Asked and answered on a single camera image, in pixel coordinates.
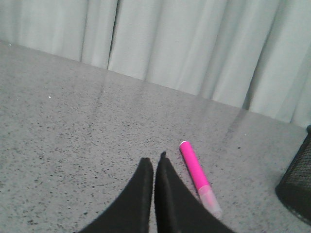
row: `mesh container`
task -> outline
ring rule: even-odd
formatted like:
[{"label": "mesh container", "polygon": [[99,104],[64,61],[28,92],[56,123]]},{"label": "mesh container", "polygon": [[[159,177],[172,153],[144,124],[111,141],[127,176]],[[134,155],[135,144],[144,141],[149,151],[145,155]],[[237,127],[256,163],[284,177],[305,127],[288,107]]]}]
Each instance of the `mesh container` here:
[{"label": "mesh container", "polygon": [[276,187],[280,201],[298,218],[311,225],[311,125],[292,163]]}]

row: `speckled surface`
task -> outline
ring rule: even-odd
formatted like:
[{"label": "speckled surface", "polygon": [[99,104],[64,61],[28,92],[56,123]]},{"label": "speckled surface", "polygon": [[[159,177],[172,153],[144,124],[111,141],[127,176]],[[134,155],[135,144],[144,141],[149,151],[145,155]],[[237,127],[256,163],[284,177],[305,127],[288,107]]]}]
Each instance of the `speckled surface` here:
[{"label": "speckled surface", "polygon": [[[0,42],[0,232],[72,233],[125,187],[141,157],[189,140],[237,233],[307,233],[274,187],[306,132],[268,117]],[[154,208],[150,232],[156,232]]]}]

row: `pink highlighter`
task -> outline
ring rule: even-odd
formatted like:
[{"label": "pink highlighter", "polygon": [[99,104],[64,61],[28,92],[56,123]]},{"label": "pink highlighter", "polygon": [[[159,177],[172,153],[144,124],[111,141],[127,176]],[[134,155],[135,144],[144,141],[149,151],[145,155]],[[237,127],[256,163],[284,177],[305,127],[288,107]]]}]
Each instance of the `pink highlighter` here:
[{"label": "pink highlighter", "polygon": [[202,170],[197,157],[192,149],[190,142],[183,141],[179,145],[180,151],[184,156],[188,170],[191,174],[196,190],[200,196],[203,206],[216,218],[222,216],[222,210],[216,200],[212,188]]}]

